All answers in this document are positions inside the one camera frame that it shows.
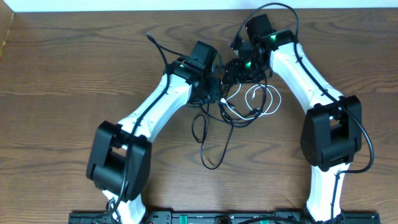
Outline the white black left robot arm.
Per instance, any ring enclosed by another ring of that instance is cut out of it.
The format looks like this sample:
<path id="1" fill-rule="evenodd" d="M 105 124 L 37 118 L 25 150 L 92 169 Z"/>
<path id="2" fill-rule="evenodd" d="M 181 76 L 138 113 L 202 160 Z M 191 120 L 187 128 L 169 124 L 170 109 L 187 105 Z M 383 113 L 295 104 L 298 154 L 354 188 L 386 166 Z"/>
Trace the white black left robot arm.
<path id="1" fill-rule="evenodd" d="M 146 214 L 141 199 L 150 174 L 152 143 L 182 106 L 212 103 L 221 96 L 213 77 L 217 50 L 198 41 L 190 55 L 165 66 L 157 88 L 129 116 L 103 121 L 95 132 L 86 176 L 108 198 L 108 208 L 90 223 L 140 223 Z"/>

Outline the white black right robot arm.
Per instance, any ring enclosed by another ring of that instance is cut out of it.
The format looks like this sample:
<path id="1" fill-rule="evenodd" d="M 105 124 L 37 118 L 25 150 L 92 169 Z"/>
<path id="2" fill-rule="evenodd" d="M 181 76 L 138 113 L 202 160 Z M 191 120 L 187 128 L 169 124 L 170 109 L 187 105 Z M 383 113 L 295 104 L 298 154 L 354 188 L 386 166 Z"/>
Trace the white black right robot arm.
<path id="1" fill-rule="evenodd" d="M 265 72 L 285 81 L 305 113 L 300 138 L 311 165 L 311 189 L 306 210 L 315 223 L 333 223 L 341 215 L 342 181 L 355 153 L 361 149 L 361 102 L 345 97 L 311 64 L 298 40 L 297 30 L 272 28 L 267 15 L 247 17 L 230 47 L 238 56 L 225 66 L 223 83 L 235 85 L 265 80 Z"/>

